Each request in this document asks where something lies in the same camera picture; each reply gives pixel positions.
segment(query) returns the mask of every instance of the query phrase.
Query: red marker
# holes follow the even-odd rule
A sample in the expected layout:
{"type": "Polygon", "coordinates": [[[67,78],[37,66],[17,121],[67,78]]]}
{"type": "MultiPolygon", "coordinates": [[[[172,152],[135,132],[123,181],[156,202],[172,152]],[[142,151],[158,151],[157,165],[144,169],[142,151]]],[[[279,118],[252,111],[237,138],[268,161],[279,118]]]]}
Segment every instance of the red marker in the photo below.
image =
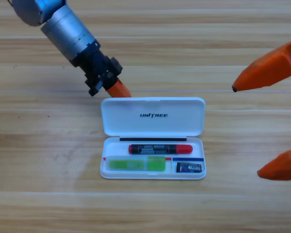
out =
{"type": "Polygon", "coordinates": [[[192,153],[191,145],[130,145],[130,154],[189,154],[192,153]]]}

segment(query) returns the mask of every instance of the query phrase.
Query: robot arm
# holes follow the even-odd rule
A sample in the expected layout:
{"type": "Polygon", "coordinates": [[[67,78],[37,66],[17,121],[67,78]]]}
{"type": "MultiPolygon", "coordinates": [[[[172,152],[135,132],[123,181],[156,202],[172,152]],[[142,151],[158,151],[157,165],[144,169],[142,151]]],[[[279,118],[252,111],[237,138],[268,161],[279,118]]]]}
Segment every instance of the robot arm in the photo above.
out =
{"type": "Polygon", "coordinates": [[[117,77],[122,66],[100,51],[100,44],[67,5],[66,0],[8,0],[28,25],[41,31],[74,66],[80,67],[94,96],[102,87],[112,97],[131,97],[117,77]]]}

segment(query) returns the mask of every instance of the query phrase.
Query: small black item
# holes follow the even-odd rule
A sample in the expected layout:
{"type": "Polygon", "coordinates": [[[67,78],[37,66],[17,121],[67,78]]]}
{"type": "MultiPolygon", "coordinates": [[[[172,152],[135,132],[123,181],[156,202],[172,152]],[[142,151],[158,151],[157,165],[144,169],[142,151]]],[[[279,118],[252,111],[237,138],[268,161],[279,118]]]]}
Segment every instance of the small black item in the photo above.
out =
{"type": "Polygon", "coordinates": [[[192,163],[177,163],[177,172],[179,173],[200,173],[202,172],[201,164],[192,164],[192,163]]]}

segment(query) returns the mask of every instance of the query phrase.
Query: case lid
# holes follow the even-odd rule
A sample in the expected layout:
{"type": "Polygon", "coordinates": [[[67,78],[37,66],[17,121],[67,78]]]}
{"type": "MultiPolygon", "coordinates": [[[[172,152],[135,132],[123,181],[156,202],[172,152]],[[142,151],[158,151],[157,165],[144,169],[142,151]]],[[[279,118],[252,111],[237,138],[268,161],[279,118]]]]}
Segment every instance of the case lid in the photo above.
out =
{"type": "Polygon", "coordinates": [[[107,98],[104,131],[120,137],[186,137],[203,132],[206,104],[198,97],[107,98]]]}

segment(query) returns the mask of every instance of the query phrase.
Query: wooden surface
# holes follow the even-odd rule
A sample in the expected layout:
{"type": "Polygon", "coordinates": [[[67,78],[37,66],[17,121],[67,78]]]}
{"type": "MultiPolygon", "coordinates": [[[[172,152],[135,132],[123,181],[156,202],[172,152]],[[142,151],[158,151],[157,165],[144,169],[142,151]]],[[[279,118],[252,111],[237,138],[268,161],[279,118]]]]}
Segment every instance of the wooden surface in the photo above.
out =
{"type": "Polygon", "coordinates": [[[233,93],[291,40],[291,0],[70,0],[124,66],[134,97],[207,103],[200,181],[99,174],[100,103],[85,78],[0,0],[0,233],[291,233],[291,182],[257,170],[291,149],[291,77],[233,93]]]}

